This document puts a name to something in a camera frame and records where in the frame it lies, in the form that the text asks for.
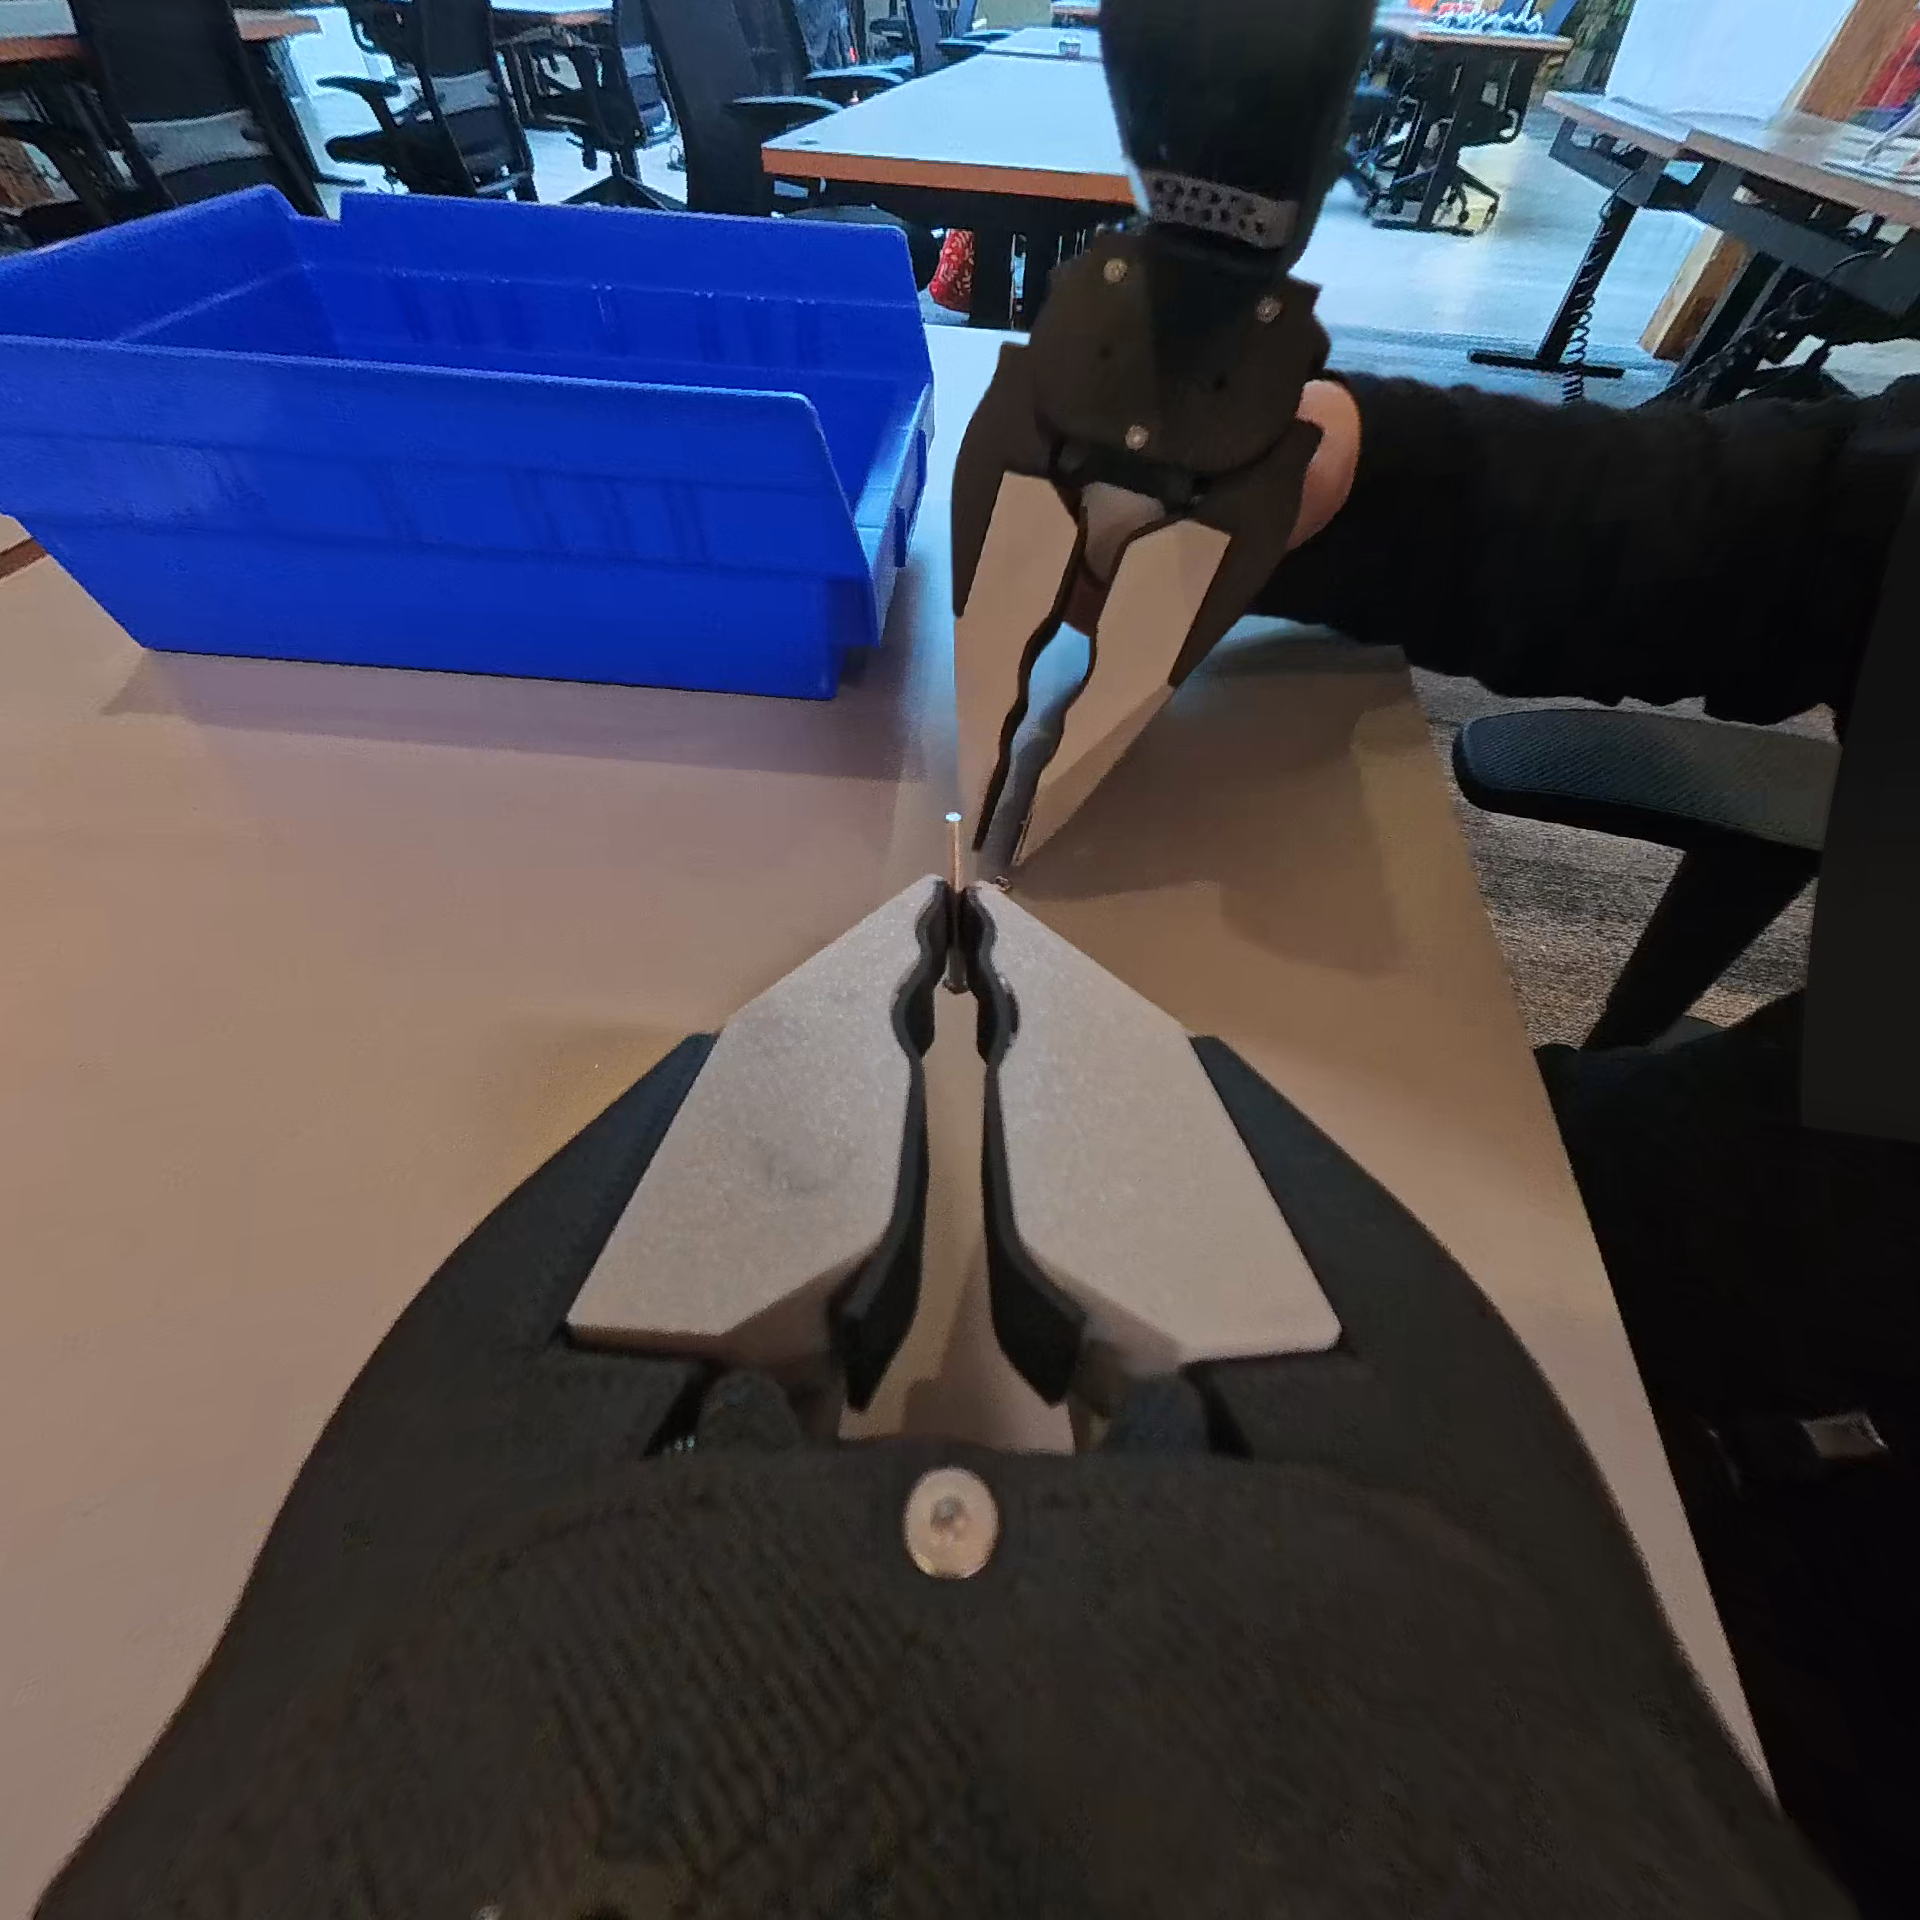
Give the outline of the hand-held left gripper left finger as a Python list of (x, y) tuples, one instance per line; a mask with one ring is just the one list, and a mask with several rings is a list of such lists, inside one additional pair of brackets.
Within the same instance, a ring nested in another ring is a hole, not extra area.
[(873, 1404), (920, 1301), (943, 882), (911, 881), (711, 1040), (583, 1289), (597, 1350)]

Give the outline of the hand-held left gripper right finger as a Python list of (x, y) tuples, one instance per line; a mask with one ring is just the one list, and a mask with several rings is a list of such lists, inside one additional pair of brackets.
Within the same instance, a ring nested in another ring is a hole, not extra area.
[(967, 891), (992, 1329), (1048, 1405), (1339, 1323), (1184, 1025), (997, 888)]

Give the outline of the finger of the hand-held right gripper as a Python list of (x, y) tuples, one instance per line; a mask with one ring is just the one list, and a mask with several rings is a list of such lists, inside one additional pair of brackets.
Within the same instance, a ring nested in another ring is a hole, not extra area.
[(1087, 645), (1065, 610), (1082, 558), (1075, 499), (1006, 474), (953, 624), (957, 804), (970, 851), (1014, 851), (1061, 747)]
[(1014, 869), (1067, 828), (1168, 705), (1171, 668), (1224, 555), (1224, 533), (1200, 520), (1160, 520), (1118, 547), (1087, 670), (1046, 713), (1018, 776)]

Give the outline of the large blue plastic bin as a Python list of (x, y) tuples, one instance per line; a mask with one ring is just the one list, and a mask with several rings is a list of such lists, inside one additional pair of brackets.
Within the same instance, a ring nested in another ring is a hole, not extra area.
[(5, 514), (154, 654), (827, 702), (929, 440), (888, 225), (251, 188), (5, 259)]

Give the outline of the person's right forearm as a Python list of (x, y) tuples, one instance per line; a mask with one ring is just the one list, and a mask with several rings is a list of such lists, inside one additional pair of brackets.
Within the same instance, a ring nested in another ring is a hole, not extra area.
[(1354, 485), (1256, 616), (1505, 700), (1846, 729), (1915, 486), (1915, 378), (1718, 409), (1333, 379), (1360, 408)]

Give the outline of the wood-edged background desk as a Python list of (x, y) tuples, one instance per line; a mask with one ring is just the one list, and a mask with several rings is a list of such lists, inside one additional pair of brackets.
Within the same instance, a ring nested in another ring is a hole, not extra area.
[(1917, 339), (1915, 145), (1873, 171), (1889, 133), (1806, 113), (1704, 115), (1696, 125), (1609, 93), (1550, 91), (1552, 157), (1606, 190), (1592, 237), (1528, 353), (1474, 347), (1502, 373), (1555, 378), (1562, 400), (1619, 369), (1586, 355), (1597, 289), (1639, 213), (1683, 213), (1743, 261), (1664, 388), (1713, 408), (1750, 392), (1833, 394), (1835, 349)]
[(968, 323), (1027, 330), (1056, 269), (1135, 210), (1096, 36), (1025, 29), (767, 140), (761, 171), (976, 241)]

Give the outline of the person's right hand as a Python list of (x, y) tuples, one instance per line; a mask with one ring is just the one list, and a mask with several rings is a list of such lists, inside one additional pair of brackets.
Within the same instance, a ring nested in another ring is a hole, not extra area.
[(1287, 538), (1287, 553), (1317, 540), (1342, 514), (1360, 466), (1360, 408), (1345, 384), (1317, 378), (1302, 386), (1297, 424), (1317, 432), (1302, 474), (1297, 516)]

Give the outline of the person's body in black clothes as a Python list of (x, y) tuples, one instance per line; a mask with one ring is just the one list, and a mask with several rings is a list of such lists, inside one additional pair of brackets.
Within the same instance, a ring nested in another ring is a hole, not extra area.
[(1915, 1916), (1915, 1145), (1801, 1122), (1801, 1026), (1533, 1059), (1783, 1809)]

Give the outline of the white cardboard box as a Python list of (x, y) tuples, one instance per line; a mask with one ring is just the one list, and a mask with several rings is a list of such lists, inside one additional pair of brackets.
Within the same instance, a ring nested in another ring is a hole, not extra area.
[(1602, 91), (1654, 113), (1767, 116), (1824, 56), (1851, 2), (1635, 2)]

